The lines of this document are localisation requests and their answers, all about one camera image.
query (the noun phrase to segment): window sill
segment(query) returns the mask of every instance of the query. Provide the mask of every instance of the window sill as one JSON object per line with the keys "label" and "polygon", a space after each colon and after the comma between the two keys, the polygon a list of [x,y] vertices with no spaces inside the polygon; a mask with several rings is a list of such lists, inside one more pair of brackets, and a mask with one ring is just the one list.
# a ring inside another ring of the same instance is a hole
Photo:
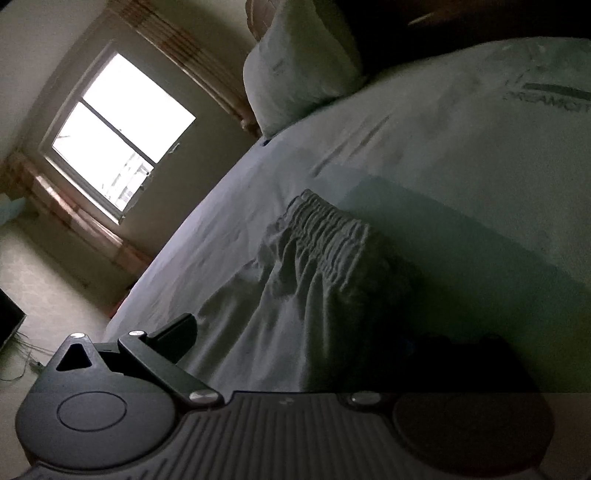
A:
{"label": "window sill", "polygon": [[48,157],[47,155],[43,155],[43,157],[45,158],[45,160],[53,167],[56,169],[56,171],[62,176],[64,177],[68,183],[73,186],[80,194],[82,194],[84,196],[84,198],[86,200],[88,200],[95,208],[97,208],[105,217],[107,217],[111,222],[113,222],[115,225],[121,225],[121,222],[123,221],[123,216],[121,216],[120,218],[117,218],[116,216],[114,216],[113,214],[111,214],[108,210],[106,210],[100,203],[98,203],[91,195],[89,195],[88,193],[86,193],[84,191],[83,188],[81,188],[64,170],[62,170],[60,168],[60,166],[54,162],[50,157]]}

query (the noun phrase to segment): dark headboard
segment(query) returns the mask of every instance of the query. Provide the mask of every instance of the dark headboard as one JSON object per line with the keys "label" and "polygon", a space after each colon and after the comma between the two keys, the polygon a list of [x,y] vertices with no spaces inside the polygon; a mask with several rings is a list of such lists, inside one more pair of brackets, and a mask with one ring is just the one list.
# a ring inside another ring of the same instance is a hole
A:
{"label": "dark headboard", "polygon": [[[591,37],[587,0],[335,0],[368,72],[514,37]],[[281,0],[246,0],[260,40]]]}

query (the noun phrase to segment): pillowcase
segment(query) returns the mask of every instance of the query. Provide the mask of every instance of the pillowcase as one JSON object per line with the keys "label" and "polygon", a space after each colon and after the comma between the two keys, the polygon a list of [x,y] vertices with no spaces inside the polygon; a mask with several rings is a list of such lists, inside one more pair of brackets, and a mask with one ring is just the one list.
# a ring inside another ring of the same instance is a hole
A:
{"label": "pillowcase", "polygon": [[243,76],[265,138],[364,81],[355,39],[332,0],[284,0]]}

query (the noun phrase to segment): triangular cutout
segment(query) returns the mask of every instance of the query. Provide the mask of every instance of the triangular cutout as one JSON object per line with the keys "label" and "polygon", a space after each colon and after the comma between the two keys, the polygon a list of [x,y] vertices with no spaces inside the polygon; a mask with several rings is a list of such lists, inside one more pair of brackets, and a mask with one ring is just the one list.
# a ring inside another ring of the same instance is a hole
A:
{"label": "triangular cutout", "polygon": [[56,370],[58,372],[67,372],[68,370],[78,370],[91,366],[92,363],[90,363],[84,347],[79,343],[75,343],[74,345],[70,345],[70,348],[64,355],[64,358],[61,359]]}

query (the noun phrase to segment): circular pad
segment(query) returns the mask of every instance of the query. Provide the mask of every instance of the circular pad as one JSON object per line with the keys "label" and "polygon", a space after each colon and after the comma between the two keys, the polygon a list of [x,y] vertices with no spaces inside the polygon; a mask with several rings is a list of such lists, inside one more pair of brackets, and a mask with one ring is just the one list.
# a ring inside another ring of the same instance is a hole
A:
{"label": "circular pad", "polygon": [[127,413],[127,403],[107,392],[84,392],[64,400],[57,409],[63,425],[79,432],[97,432],[116,425]]}
{"label": "circular pad", "polygon": [[99,382],[81,369],[66,372],[63,390],[35,387],[17,414],[17,435],[32,457],[71,470],[123,465],[158,447],[174,426],[170,396],[158,386],[109,373]]}
{"label": "circular pad", "polygon": [[393,421],[416,456],[466,476],[535,466],[554,433],[552,413],[537,393],[404,394]]}

